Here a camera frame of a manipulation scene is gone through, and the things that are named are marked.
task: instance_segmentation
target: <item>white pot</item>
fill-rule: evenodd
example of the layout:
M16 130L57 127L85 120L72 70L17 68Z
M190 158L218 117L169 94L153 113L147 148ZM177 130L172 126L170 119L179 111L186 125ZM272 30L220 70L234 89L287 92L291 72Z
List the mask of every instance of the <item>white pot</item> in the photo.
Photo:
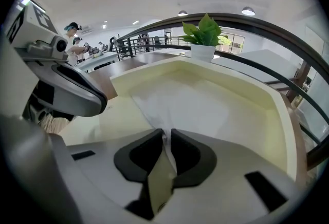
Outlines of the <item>white pot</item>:
M191 44L192 59L211 62L215 53L215 46Z

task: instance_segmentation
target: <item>window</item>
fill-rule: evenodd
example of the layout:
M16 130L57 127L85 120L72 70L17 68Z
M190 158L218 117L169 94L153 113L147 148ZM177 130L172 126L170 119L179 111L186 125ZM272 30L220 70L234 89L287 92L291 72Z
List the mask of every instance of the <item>window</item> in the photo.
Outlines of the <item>window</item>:
M228 39L226 37L220 38L220 45L216 47L216 50L221 50L232 54L241 53L245 39L244 37L225 32L222 32L221 36L227 36Z

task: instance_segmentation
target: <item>white shirt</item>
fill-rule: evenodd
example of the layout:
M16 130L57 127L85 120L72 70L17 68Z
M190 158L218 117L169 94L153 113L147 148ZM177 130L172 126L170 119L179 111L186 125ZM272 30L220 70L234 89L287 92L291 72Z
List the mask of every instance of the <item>white shirt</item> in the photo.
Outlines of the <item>white shirt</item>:
M69 37L67 34L63 35L63 38L67 40L67 46L65 49L65 52L68 54L67 60L68 63L72 66L74 66L77 63L77 56L74 52L69 51L71 47L73 47L73 37Z
M83 53L77 55L77 60L82 60L82 59L83 59Z

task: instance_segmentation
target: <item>wooden countertop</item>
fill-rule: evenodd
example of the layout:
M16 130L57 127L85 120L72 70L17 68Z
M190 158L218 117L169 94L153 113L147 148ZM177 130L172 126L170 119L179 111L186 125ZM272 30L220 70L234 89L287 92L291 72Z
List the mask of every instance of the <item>wooden countertop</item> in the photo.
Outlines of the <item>wooden countertop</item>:
M117 97L117 93L109 79L111 76L118 75L126 70L134 69L139 66L143 66L149 63L178 57L177 55L167 54L167 53L144 53L139 56L123 60L120 62L112 63L98 70L95 70L89 74L98 85L102 88L108 100Z

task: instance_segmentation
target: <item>potted plant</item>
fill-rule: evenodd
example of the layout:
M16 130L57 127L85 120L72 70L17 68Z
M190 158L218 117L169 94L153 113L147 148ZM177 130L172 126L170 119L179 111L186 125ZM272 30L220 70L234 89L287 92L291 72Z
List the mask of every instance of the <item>potted plant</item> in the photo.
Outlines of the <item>potted plant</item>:
M192 43L192 58L211 62L218 45L218 36L222 32L215 20L206 13L200 20L198 28L183 22L183 30L186 34L181 36L183 40Z

